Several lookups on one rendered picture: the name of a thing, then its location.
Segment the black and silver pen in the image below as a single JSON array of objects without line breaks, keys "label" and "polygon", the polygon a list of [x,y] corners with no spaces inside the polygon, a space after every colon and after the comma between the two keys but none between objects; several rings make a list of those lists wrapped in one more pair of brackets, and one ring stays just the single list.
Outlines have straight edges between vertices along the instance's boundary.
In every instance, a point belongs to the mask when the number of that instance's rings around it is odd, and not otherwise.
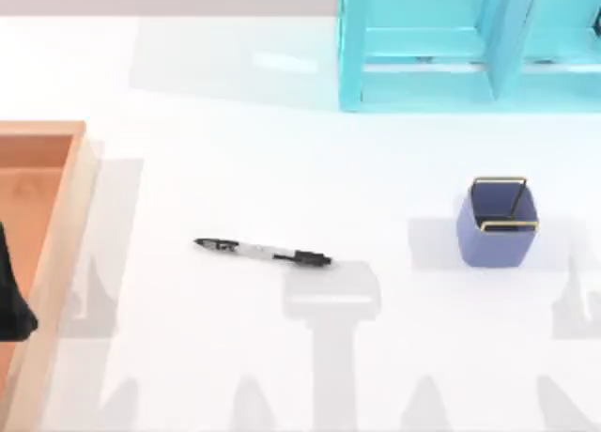
[{"label": "black and silver pen", "polygon": [[193,242],[201,248],[221,254],[239,255],[252,259],[280,260],[301,267],[325,268],[332,264],[331,257],[311,251],[278,248],[229,239],[197,238]]}]

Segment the light blue rack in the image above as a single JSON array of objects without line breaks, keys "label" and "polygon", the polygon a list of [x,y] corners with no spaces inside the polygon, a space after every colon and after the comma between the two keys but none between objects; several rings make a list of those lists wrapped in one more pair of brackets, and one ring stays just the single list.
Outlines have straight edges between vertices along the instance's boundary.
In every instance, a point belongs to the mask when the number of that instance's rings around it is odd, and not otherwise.
[{"label": "light blue rack", "polygon": [[345,111],[601,113],[601,0],[338,0]]}]

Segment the blue pen holder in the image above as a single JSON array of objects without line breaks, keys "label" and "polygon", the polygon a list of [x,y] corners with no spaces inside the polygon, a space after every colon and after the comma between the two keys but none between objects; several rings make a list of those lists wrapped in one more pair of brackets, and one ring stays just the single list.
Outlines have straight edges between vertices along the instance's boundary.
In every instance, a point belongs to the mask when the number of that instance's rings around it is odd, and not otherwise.
[{"label": "blue pen holder", "polygon": [[473,268],[517,268],[539,226],[525,177],[477,177],[468,188],[456,221],[460,255]]}]

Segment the shallow salmon-coloured box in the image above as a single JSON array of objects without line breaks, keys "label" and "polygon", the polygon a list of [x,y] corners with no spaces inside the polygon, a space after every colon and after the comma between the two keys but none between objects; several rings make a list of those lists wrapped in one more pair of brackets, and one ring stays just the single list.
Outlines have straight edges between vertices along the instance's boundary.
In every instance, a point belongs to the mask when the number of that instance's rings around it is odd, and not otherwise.
[{"label": "shallow salmon-coloured box", "polygon": [[0,343],[0,432],[39,432],[96,175],[85,131],[83,121],[0,120],[0,224],[39,324],[25,341]]}]

